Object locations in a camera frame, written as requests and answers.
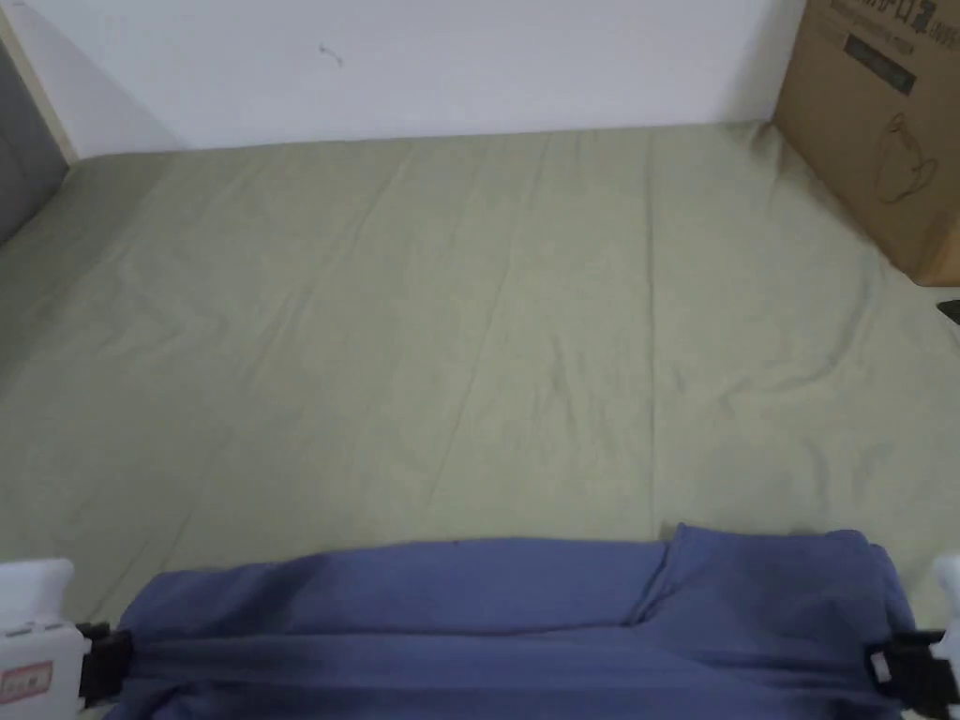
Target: sticker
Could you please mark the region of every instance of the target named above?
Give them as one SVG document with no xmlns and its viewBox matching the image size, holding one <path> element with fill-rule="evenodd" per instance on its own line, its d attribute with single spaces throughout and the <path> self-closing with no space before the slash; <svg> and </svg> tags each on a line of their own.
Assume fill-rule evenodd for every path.
<svg viewBox="0 0 960 720">
<path fill-rule="evenodd" d="M 874 666 L 874 674 L 879 683 L 889 683 L 893 680 L 893 676 L 890 674 L 890 666 L 887 664 L 887 659 L 883 657 L 883 653 L 873 653 L 870 656 L 870 662 Z"/>
<path fill-rule="evenodd" d="M 54 664 L 40 662 L 8 670 L 0 678 L 0 705 L 45 694 L 54 680 Z"/>
</svg>

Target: brown cardboard box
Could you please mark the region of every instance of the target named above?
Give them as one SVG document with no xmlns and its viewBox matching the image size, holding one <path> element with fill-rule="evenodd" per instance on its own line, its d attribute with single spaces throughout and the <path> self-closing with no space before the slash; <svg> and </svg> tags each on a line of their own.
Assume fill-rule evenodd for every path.
<svg viewBox="0 0 960 720">
<path fill-rule="evenodd" d="M 775 122 L 897 267 L 960 285 L 960 0 L 809 0 Z"/>
</svg>

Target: bed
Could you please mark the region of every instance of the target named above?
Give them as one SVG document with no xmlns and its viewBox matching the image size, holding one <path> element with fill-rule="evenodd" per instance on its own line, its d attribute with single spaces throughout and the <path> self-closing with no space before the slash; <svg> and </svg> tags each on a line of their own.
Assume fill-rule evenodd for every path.
<svg viewBox="0 0 960 720">
<path fill-rule="evenodd" d="M 763 124 L 87 160 L 0 249 L 0 551 L 115 620 L 164 569 L 851 527 L 942 623 L 947 297 Z"/>
</svg>

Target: black object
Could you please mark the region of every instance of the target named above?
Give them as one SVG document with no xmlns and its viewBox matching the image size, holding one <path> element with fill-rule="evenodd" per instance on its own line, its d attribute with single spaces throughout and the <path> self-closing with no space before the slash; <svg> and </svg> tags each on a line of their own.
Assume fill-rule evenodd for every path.
<svg viewBox="0 0 960 720">
<path fill-rule="evenodd" d="M 960 325 L 960 300 L 947 300 L 937 305 L 937 309 Z"/>
<path fill-rule="evenodd" d="M 77 630 L 91 642 L 80 674 L 80 696 L 93 708 L 120 694 L 133 661 L 133 638 L 128 631 L 112 631 L 106 622 L 78 625 Z"/>
<path fill-rule="evenodd" d="M 904 633 L 867 648 L 867 668 L 880 694 L 924 717 L 949 720 L 949 706 L 960 705 L 960 691 L 949 660 L 930 652 L 943 638 L 940 631 Z"/>
</svg>

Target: gray headboard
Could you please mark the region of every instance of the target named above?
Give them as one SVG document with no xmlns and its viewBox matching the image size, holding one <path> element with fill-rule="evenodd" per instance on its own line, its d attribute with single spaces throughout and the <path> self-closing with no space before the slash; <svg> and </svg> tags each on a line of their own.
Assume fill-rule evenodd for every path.
<svg viewBox="0 0 960 720">
<path fill-rule="evenodd" d="M 0 44 L 0 244 L 53 195 L 67 165 Z"/>
</svg>

